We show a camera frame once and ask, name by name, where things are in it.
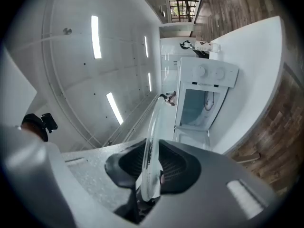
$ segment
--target rectangular light panel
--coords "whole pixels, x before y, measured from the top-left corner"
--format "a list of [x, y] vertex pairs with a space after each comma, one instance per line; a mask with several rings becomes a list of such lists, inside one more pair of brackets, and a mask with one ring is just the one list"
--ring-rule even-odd
[[150, 92], [152, 91], [152, 88], [151, 88], [151, 77], [150, 77], [150, 73], [148, 73], [148, 79], [149, 79], [149, 88], [150, 88]]
[[92, 27], [92, 43], [93, 43], [94, 58], [98, 59], [98, 58], [101, 58], [101, 52], [100, 52], [100, 44], [99, 44], [98, 17], [97, 16], [92, 15], [91, 27]]
[[144, 45], [146, 47], [146, 56], [149, 57], [149, 55], [148, 55], [147, 37], [146, 36], [144, 37]]
[[110, 103], [110, 105], [111, 105], [111, 107], [112, 107], [112, 110], [113, 110], [113, 112], [114, 112], [114, 114], [115, 114], [115, 116], [116, 116], [116, 118], [117, 118], [119, 124], [121, 125], [124, 121], [123, 121], [123, 119], [122, 119], [122, 116], [121, 116], [120, 113], [119, 113], [119, 110], [118, 110], [118, 108], [117, 108], [117, 105], [116, 105], [116, 103], [115, 103], [115, 100], [114, 100], [114, 98], [113, 98], [112, 93], [111, 93], [111, 92], [108, 93], [108, 94], [106, 95], [106, 97], [108, 98], [108, 101], [109, 101], [109, 103]]

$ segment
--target brown wood plank floor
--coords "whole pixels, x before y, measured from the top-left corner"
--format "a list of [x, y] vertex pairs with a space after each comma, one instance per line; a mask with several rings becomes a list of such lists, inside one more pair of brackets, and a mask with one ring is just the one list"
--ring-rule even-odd
[[[277, 0], [203, 0], [191, 36], [198, 35], [211, 41], [277, 15], [285, 23], [287, 48], [304, 72], [302, 41], [288, 13]], [[256, 152], [261, 158], [243, 165], [269, 183], [278, 194], [286, 193], [304, 160], [304, 93], [286, 70], [267, 114], [230, 156]]]

